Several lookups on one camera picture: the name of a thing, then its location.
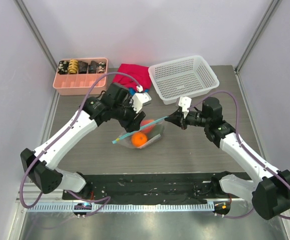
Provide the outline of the orange fruit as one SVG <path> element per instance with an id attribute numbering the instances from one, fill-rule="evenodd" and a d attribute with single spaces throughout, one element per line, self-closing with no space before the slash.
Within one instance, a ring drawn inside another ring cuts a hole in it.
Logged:
<path id="1" fill-rule="evenodd" d="M 142 132 L 136 132 L 131 136 L 131 143 L 134 147 L 141 147 L 148 142 L 148 137 Z"/>

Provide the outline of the clear zip top bag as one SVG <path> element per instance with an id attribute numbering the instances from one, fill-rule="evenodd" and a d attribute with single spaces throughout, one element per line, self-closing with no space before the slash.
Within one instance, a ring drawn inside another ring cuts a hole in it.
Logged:
<path id="1" fill-rule="evenodd" d="M 140 125 L 140 129 L 138 131 L 133 131 L 133 132 L 124 131 L 112 141 L 112 144 L 122 145 L 126 148 L 129 148 L 129 149 L 144 149 L 144 148 L 154 144 L 155 142 L 157 142 L 158 140 L 160 140 L 163 137 L 164 132 L 162 133 L 162 135 L 156 135 L 156 136 L 153 136 L 153 134 L 151 132 L 152 132 L 152 129 L 156 125 L 158 125 L 158 124 L 164 125 L 165 118 L 166 118 L 166 116 L 159 118 L 159 119 L 142 120 L 141 125 Z M 134 147 L 131 143 L 131 136 L 136 132 L 142 132 L 142 133 L 146 134 L 148 137 L 148 142 L 145 143 L 144 145 L 142 145 L 141 147 Z"/>

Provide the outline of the green avocado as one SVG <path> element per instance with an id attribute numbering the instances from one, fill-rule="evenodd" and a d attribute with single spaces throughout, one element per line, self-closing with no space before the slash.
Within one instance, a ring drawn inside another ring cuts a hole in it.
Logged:
<path id="1" fill-rule="evenodd" d="M 162 124 L 157 124 L 153 129 L 152 129 L 152 134 L 153 136 L 157 136 L 157 135 L 162 135 L 162 133 L 164 132 L 164 125 Z"/>

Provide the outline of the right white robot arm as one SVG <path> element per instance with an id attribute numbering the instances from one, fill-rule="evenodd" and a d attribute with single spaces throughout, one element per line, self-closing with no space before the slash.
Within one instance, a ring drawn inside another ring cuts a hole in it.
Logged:
<path id="1" fill-rule="evenodd" d="M 177 111 L 166 118 L 183 130 L 187 127 L 202 127 L 208 140 L 231 156 L 248 174 L 250 181 L 229 172 L 217 176 L 211 184 L 215 197 L 233 194 L 252 204 L 253 209 L 269 220 L 290 209 L 290 171 L 280 171 L 266 162 L 245 141 L 236 129 L 223 119 L 222 106 L 215 97 L 202 102 L 201 110 L 189 110 L 191 98 L 180 97 Z"/>

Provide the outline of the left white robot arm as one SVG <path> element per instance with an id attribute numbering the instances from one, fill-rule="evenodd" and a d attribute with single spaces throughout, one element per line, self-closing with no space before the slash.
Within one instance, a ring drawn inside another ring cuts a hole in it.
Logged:
<path id="1" fill-rule="evenodd" d="M 63 189 L 74 192 L 79 199 L 87 199 L 91 187 L 83 175 L 59 169 L 60 161 L 84 136 L 111 119 L 117 120 L 128 133 L 139 130 L 146 116 L 142 108 L 150 101 L 146 92 L 130 95 L 122 85 L 110 84 L 101 96 L 87 98 L 48 141 L 34 150 L 26 148 L 21 152 L 24 171 L 44 194 Z"/>

